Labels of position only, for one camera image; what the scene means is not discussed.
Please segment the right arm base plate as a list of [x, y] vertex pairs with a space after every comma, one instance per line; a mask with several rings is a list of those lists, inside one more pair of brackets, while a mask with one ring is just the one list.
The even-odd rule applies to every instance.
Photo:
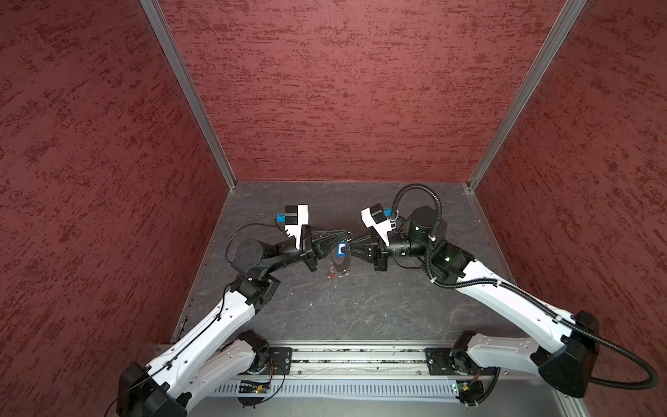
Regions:
[[425, 362], [431, 376], [457, 375], [453, 366], [450, 347], [428, 347], [425, 349]]

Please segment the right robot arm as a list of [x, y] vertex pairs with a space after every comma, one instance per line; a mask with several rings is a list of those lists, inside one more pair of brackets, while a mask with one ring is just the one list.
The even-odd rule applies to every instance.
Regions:
[[433, 241], [436, 224], [433, 208], [417, 208], [403, 231], [393, 230], [386, 210], [376, 204], [361, 211], [369, 234], [353, 241], [353, 255], [371, 262], [378, 271], [391, 259], [421, 258], [422, 270], [432, 272], [433, 283], [481, 302], [524, 333], [523, 338], [483, 335], [467, 331], [451, 351], [451, 366], [466, 374], [480, 368], [507, 368], [540, 376], [562, 394], [585, 396], [599, 355], [599, 322], [590, 313], [573, 314], [542, 300], [531, 302], [510, 281], [494, 273], [472, 254], [445, 239]]

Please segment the blue key tag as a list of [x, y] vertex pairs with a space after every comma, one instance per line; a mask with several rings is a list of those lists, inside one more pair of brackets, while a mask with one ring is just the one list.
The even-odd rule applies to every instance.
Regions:
[[345, 243], [340, 243], [337, 248], [337, 256], [345, 257], [347, 253], [347, 245]]

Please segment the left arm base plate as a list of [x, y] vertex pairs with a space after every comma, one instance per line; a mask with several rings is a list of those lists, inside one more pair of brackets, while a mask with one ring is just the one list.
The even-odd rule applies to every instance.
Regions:
[[294, 349], [292, 347], [269, 347], [265, 367], [260, 372], [260, 375], [270, 375], [271, 366], [274, 366], [274, 373], [289, 375], [293, 353]]

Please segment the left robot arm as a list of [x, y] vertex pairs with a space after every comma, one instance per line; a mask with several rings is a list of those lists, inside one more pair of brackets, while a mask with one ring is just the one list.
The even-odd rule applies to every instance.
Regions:
[[319, 260], [345, 241], [345, 230], [302, 230], [272, 245], [240, 243], [232, 267], [236, 279], [222, 299], [189, 333], [151, 362], [134, 362], [120, 376], [118, 395], [107, 412], [116, 416], [185, 416], [222, 382], [267, 368], [269, 344], [253, 331], [230, 337], [272, 299], [277, 269], [302, 262], [312, 272]]

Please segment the large perforated keyring yellow segment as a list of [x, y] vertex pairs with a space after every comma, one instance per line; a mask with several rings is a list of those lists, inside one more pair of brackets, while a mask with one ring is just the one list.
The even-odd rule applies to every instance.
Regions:
[[[347, 245], [347, 253], [345, 257], [337, 256], [337, 248], [340, 243]], [[349, 242], [340, 242], [331, 252], [331, 263], [329, 267], [328, 276], [330, 278], [342, 278], [347, 276], [351, 267], [352, 255], [350, 253]]]

